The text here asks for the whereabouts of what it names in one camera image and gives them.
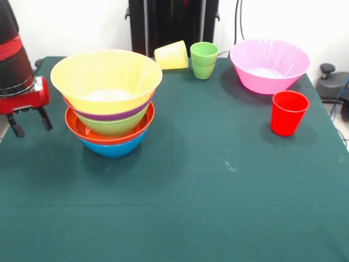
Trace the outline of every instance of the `orange bowl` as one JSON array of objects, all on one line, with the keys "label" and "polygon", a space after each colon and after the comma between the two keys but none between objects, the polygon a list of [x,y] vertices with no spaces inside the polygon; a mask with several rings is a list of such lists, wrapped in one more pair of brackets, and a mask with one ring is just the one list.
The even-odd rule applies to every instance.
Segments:
[{"label": "orange bowl", "polygon": [[71,108],[67,108],[65,112],[65,123],[68,128],[79,138],[97,145],[118,145],[128,142],[140,136],[151,124],[154,119],[155,108],[153,102],[150,102],[146,114],[138,125],[128,134],[124,136],[103,136],[93,132],[85,126],[76,116]]}]

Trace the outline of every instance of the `black knob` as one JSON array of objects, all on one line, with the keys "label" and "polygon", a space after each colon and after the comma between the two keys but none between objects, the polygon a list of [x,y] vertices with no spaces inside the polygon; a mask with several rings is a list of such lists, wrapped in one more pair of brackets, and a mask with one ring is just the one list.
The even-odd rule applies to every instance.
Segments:
[{"label": "black knob", "polygon": [[332,65],[332,64],[322,64],[321,66],[320,66],[320,69],[321,69],[321,72],[322,73],[324,73],[324,74],[327,74],[327,75],[329,75],[330,73],[333,73],[335,70],[336,70],[336,68],[334,67],[334,65]]}]

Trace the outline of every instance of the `white powder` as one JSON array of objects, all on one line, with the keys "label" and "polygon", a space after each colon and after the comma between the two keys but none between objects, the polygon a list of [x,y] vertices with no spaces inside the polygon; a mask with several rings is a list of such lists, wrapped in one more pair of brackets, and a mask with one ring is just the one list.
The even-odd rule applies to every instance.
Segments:
[{"label": "white powder", "polygon": [[86,100],[111,102],[116,100],[128,100],[134,98],[134,95],[124,90],[96,90],[84,96]]},{"label": "white powder", "polygon": [[248,70],[248,73],[261,76],[263,78],[284,78],[278,71],[272,70],[270,68],[257,67]]}]

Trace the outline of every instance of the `white wall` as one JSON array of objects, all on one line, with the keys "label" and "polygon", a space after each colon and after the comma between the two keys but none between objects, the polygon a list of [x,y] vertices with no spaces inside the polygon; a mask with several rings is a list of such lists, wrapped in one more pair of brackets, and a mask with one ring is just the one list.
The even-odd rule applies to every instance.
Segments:
[{"label": "white wall", "polygon": [[[128,0],[10,2],[32,63],[96,48],[131,50],[130,23],[124,19]],[[222,51],[233,44],[234,9],[234,0],[220,0],[214,42]],[[348,10],[348,0],[244,0],[244,35],[298,45],[311,56],[308,73],[315,82],[323,62],[349,70]]]}]

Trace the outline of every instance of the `pink bowl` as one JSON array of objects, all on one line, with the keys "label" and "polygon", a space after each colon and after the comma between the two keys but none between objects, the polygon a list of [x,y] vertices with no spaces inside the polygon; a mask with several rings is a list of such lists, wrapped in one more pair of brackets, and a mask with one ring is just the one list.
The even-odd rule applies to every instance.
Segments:
[{"label": "pink bowl", "polygon": [[303,50],[273,39],[242,41],[232,48],[230,59],[241,83],[259,94],[288,89],[310,67],[310,58]]}]

